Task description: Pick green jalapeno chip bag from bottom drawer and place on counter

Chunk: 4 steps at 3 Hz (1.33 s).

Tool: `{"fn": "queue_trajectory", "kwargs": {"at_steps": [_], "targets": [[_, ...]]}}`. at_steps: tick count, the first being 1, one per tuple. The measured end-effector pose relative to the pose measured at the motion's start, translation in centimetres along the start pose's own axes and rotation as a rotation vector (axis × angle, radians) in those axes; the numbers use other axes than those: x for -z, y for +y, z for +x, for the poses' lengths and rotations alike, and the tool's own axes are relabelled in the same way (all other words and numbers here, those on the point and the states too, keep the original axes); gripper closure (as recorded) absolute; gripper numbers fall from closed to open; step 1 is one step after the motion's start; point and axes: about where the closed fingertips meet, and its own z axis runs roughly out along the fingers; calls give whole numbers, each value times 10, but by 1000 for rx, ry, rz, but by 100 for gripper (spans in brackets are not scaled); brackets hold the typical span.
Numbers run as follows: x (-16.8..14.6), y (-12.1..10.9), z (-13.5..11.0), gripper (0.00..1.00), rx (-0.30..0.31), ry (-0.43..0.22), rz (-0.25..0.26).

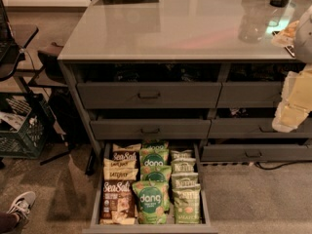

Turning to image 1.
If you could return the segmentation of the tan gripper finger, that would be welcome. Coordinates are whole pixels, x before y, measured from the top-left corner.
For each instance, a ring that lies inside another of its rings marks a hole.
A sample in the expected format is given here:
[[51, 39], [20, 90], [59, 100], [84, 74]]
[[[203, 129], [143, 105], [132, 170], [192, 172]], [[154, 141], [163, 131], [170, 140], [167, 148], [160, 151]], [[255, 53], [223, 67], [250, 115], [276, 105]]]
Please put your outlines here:
[[272, 128], [280, 133], [289, 133], [296, 130], [307, 117], [308, 113], [305, 110], [280, 102], [272, 121]]
[[298, 25], [298, 20], [291, 22], [286, 28], [282, 29], [273, 36], [271, 43], [277, 47], [287, 47], [292, 45], [294, 43], [294, 37]]

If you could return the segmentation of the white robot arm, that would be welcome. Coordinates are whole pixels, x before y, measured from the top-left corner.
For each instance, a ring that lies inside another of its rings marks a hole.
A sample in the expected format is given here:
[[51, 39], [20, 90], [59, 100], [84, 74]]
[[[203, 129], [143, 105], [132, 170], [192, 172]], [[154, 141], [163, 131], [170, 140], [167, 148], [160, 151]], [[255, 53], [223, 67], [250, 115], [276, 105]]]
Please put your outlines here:
[[296, 130], [312, 111], [312, 6], [299, 20], [274, 35], [271, 43], [278, 47], [293, 47], [295, 59], [305, 64], [301, 71], [288, 73], [282, 100], [272, 121], [274, 130], [289, 133]]

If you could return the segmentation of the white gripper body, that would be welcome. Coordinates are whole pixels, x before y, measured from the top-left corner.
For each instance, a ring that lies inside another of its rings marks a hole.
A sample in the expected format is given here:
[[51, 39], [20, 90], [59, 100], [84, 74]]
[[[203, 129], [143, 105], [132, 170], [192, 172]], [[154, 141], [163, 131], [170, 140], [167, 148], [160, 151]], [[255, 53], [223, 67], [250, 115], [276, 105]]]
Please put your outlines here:
[[312, 110], [312, 64], [298, 73], [290, 71], [284, 81], [282, 99], [298, 108]]

